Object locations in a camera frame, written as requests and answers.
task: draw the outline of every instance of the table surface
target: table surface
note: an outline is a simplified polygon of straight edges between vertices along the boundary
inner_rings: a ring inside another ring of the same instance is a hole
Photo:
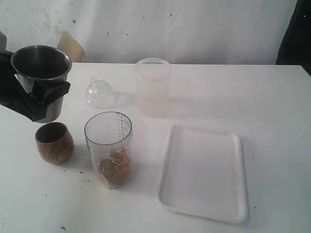
[[[73,64],[57,121],[69,128],[73,156],[44,162],[42,125],[0,107],[0,232],[309,233],[311,232],[311,77],[299,66],[173,65],[170,108],[147,118],[134,101],[133,64]],[[95,177],[84,125],[90,78],[106,73],[118,94],[109,108],[133,122],[133,177],[109,190]],[[170,129],[212,127],[242,139],[248,217],[226,224],[162,210],[156,189]]]

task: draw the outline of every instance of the clear plastic lid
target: clear plastic lid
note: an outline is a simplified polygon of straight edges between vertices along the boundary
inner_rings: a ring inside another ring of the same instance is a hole
[[[115,93],[103,76],[91,78],[91,84],[86,89],[86,104],[95,109],[103,109],[111,106],[115,101]]]

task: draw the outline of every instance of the clear plastic cup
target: clear plastic cup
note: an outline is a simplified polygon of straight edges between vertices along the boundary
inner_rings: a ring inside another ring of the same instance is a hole
[[[100,180],[108,188],[123,186],[132,169],[129,148],[133,136],[131,120],[118,112],[100,113],[88,120],[84,133]]]
[[[169,104],[170,63],[159,58],[146,58],[136,63],[136,94],[139,110],[147,117],[159,117]]]

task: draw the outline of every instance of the rectangular tray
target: rectangular tray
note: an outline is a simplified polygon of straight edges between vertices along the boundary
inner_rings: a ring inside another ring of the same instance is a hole
[[[240,138],[173,126],[156,199],[166,210],[229,223],[247,216]]]

